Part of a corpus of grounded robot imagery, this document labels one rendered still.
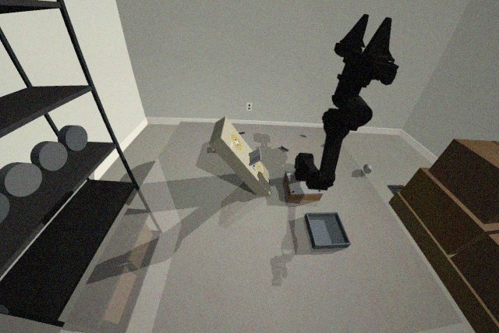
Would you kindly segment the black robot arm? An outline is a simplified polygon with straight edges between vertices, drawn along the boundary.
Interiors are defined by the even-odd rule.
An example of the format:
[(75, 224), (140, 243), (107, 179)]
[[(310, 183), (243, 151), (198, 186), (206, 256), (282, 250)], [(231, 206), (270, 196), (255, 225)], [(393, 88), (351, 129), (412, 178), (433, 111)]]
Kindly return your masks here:
[(329, 108), (322, 115), (325, 145), (320, 170), (313, 164), (313, 154), (299, 153), (295, 158), (296, 180), (306, 181), (309, 190), (327, 190), (334, 185), (335, 169), (342, 147), (342, 140), (349, 130), (357, 131), (373, 117), (372, 109), (359, 96), (360, 91), (347, 90), (339, 85), (332, 95), (338, 108)]

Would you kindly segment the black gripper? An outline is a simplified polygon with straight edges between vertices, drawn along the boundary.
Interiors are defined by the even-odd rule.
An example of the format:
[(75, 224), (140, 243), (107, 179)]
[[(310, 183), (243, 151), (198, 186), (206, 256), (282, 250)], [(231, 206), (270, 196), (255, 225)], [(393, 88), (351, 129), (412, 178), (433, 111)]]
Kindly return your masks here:
[(361, 91), (362, 87), (366, 88), (367, 76), (392, 78), (399, 67), (393, 63), (395, 59), (389, 52), (391, 18), (384, 19), (365, 46), (363, 38), (368, 18), (369, 15), (364, 14), (342, 41), (335, 44), (334, 52), (344, 57), (342, 61), (345, 63), (342, 74), (338, 73), (338, 85), (347, 90)]

